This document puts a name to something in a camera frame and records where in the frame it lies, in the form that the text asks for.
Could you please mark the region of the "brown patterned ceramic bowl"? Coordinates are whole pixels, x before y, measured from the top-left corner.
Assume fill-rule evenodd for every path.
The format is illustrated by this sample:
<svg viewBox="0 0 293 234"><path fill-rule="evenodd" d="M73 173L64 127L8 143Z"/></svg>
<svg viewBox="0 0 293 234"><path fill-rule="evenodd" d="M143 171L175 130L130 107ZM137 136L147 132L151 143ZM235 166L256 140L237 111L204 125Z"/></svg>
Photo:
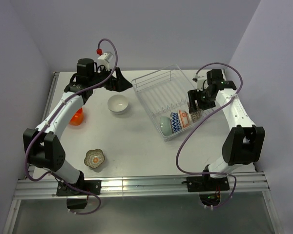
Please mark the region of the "brown patterned ceramic bowl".
<svg viewBox="0 0 293 234"><path fill-rule="evenodd" d="M202 115L203 115L203 111L198 106L197 101L195 101L195 105L196 105L197 111L196 112L189 113L189 116L191 118L192 123L198 122L201 119Z"/></svg>

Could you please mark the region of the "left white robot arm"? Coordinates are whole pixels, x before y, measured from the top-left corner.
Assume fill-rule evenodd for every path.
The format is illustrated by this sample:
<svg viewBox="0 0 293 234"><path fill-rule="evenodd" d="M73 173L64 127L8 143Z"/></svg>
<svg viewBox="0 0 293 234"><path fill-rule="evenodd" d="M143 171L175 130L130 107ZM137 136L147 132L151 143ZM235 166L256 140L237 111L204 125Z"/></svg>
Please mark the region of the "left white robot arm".
<svg viewBox="0 0 293 234"><path fill-rule="evenodd" d="M98 72L94 60L78 60L77 72L65 87L55 109L35 129L26 129L23 133L26 171L29 165L46 169L48 173L67 184L68 190L73 194L84 192L84 174L67 162L60 139L75 113L91 97L93 90L101 87L109 91L123 92L132 88L132 84L125 79L117 66Z"/></svg>

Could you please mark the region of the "aluminium frame rail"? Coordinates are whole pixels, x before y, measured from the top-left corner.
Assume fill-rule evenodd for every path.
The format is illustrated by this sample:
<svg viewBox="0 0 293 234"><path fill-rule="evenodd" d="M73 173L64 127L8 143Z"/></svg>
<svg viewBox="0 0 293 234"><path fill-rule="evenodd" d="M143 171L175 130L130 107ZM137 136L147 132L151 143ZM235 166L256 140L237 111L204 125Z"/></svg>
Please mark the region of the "aluminium frame rail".
<svg viewBox="0 0 293 234"><path fill-rule="evenodd" d="M66 198L57 197L57 182L17 183L6 234L281 234L284 232L263 172L253 165L235 170L233 198L209 210L198 193L189 193L186 175L175 156L186 136L165 142L134 89L124 92L129 110L112 114L107 101L113 92L95 91L87 102L85 121L67 127L61 142L67 161L88 180L102 181L102 205L94 214L74 215ZM101 149L105 161L92 169L86 152Z"/></svg>

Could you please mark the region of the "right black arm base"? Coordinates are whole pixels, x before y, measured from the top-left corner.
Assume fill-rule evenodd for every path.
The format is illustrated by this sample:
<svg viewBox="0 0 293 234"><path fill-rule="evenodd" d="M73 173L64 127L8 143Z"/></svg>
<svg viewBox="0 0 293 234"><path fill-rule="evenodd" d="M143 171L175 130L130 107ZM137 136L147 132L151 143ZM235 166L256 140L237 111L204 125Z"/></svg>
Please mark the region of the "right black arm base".
<svg viewBox="0 0 293 234"><path fill-rule="evenodd" d="M187 177L186 181L183 181L187 185L189 193L198 192L200 200L204 205L217 206L221 201L221 191L229 191L230 186L228 179L224 178L212 178L210 175Z"/></svg>

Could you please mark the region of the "green flower-shaped bowl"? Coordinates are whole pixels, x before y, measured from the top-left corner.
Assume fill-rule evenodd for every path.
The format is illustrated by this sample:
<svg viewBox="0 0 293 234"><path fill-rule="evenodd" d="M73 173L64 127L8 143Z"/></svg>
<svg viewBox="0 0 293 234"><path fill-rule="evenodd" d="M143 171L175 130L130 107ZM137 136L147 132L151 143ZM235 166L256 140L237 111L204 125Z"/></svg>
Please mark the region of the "green flower-shaped bowl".
<svg viewBox="0 0 293 234"><path fill-rule="evenodd" d="M98 168L105 161L105 156L101 149L89 150L86 152L84 164L92 169Z"/></svg>

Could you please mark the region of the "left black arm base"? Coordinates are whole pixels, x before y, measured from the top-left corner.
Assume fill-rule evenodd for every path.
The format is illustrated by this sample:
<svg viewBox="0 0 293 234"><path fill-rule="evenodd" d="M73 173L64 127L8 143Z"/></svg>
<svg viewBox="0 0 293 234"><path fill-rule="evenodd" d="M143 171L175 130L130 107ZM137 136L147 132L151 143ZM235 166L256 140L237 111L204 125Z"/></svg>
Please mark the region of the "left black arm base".
<svg viewBox="0 0 293 234"><path fill-rule="evenodd" d="M66 182L59 181L56 191L56 196L66 197L66 207L70 212L76 212L82 214L78 210L86 208L89 197L93 196L97 198L98 205L94 211L97 211L102 204L101 199L98 197L101 191L101 180L85 180L78 182L77 184L68 184Z"/></svg>

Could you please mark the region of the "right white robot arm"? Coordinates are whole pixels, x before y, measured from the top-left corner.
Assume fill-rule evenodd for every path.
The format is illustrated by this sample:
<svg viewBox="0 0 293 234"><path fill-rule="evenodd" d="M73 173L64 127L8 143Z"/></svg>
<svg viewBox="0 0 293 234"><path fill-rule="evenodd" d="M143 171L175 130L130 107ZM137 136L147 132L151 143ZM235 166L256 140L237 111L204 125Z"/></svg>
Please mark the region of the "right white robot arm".
<svg viewBox="0 0 293 234"><path fill-rule="evenodd" d="M202 177L202 186L214 189L221 178L242 165L257 162L260 158L265 130L256 126L245 111L239 97L239 88L233 81L225 80L220 69L207 72L207 87L197 86L188 91L189 112L208 110L220 105L230 132L222 146L221 156L208 165L209 174Z"/></svg>

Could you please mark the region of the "white ceramic bowl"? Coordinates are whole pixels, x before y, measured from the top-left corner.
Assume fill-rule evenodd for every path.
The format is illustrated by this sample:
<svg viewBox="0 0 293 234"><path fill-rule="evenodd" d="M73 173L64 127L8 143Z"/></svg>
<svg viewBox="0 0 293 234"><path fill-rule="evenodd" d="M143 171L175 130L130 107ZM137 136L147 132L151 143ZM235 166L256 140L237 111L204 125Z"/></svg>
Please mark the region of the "white ceramic bowl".
<svg viewBox="0 0 293 234"><path fill-rule="evenodd" d="M107 106L112 113L123 114L129 107L129 101L123 95L113 95L107 101Z"/></svg>

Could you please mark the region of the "orange plastic cup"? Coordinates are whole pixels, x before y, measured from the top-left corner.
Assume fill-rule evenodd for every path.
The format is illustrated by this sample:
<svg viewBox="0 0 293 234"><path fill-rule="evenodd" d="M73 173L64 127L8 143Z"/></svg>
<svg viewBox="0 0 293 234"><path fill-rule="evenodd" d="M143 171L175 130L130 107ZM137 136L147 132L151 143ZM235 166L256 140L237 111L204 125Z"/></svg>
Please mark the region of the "orange plastic cup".
<svg viewBox="0 0 293 234"><path fill-rule="evenodd" d="M79 126L84 120L84 111L80 108L72 117L69 124L73 126Z"/></svg>

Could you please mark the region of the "orange geometric blue bowl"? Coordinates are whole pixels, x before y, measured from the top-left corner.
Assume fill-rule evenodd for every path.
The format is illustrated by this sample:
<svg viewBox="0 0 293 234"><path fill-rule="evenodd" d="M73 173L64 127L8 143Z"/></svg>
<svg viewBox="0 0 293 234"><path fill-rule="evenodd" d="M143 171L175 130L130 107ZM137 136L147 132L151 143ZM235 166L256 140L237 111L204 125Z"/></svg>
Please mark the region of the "orange geometric blue bowl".
<svg viewBox="0 0 293 234"><path fill-rule="evenodd" d="M171 130L172 133L176 133L180 130L182 130L182 126L179 120L179 116L176 112L171 112L170 113L170 125L171 125Z"/></svg>

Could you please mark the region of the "orange floral ceramic bowl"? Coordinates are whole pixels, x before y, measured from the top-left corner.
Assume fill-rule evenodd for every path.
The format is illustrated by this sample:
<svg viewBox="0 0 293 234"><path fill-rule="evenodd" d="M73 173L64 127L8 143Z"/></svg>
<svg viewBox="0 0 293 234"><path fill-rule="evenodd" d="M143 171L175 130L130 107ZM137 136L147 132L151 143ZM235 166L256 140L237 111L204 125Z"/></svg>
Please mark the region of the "orange floral ceramic bowl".
<svg viewBox="0 0 293 234"><path fill-rule="evenodd" d="M185 110L177 112L182 129L189 127L192 124L191 116Z"/></svg>

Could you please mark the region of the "grey-green ceramic bowl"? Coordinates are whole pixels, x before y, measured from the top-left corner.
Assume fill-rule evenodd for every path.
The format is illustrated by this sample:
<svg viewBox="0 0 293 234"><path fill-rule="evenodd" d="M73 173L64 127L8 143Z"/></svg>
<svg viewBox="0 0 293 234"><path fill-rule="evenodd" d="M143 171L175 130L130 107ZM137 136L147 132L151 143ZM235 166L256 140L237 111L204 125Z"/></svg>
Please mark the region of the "grey-green ceramic bowl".
<svg viewBox="0 0 293 234"><path fill-rule="evenodd" d="M172 134L172 129L171 129L169 117L167 117L167 116L160 117L160 127L161 127L161 132L164 136L168 137Z"/></svg>

